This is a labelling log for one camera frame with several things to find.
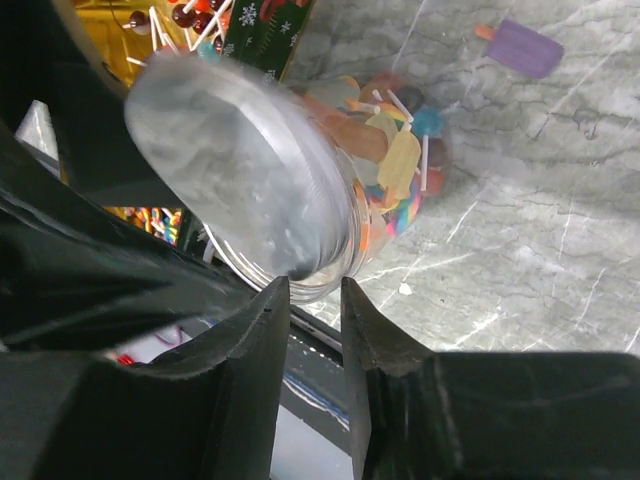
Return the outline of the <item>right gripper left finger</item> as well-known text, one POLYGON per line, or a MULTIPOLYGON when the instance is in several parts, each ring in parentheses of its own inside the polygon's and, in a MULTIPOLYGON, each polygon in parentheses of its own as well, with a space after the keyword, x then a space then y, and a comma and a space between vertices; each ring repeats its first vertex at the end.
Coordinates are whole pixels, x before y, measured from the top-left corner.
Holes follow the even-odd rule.
POLYGON ((5 479, 265 479, 289 282, 149 364, 85 352, 1 357, 5 479))

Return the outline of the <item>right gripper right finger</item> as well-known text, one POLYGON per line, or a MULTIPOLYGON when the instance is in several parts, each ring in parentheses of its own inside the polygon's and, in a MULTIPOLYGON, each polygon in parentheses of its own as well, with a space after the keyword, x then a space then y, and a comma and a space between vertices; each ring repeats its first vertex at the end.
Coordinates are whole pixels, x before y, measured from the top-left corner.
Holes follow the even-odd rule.
POLYGON ((341 284, 358 479, 635 479, 639 361, 620 353, 434 352, 341 284))

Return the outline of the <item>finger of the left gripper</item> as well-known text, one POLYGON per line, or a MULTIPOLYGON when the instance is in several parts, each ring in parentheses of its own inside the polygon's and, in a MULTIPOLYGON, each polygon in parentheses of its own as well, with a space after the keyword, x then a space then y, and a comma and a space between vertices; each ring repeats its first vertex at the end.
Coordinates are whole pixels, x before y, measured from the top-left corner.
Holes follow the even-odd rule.
POLYGON ((72 189, 102 206, 179 207, 127 131, 126 96, 71 2, 2 2, 2 123, 16 131, 38 100, 72 189))
POLYGON ((180 321, 223 320, 252 293, 85 200, 1 129, 1 342, 100 350, 180 321))

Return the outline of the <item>clear round lid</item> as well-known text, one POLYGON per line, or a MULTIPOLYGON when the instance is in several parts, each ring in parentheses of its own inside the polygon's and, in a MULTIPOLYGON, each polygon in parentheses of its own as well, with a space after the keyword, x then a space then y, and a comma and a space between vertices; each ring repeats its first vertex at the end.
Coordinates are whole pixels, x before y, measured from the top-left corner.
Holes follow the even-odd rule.
POLYGON ((353 208, 338 152, 288 89, 234 62, 162 53, 124 116, 174 194, 265 272, 303 280, 345 251, 353 208))

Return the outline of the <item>tin of round lollipops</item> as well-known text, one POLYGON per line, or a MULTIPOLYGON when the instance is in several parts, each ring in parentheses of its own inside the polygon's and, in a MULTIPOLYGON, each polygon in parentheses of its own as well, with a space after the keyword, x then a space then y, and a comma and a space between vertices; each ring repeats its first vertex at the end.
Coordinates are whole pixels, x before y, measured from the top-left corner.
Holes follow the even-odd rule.
POLYGON ((313 3, 307 0, 75 1, 107 70, 131 86, 160 51, 234 59, 281 80, 313 3))

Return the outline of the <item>clear plastic cup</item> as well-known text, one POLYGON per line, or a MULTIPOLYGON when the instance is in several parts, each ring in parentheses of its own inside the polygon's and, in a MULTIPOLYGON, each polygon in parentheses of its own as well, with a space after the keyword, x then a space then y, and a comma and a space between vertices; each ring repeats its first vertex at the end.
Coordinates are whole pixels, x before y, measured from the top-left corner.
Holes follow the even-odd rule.
MULTIPOLYGON (((439 195, 452 163, 449 132, 425 89, 406 79, 338 76, 277 85, 300 101, 339 155, 353 212, 345 251, 331 265, 292 283, 297 304, 319 301, 401 235, 427 197, 439 195)), ((212 247, 250 287, 273 278, 219 239, 203 223, 212 247)))

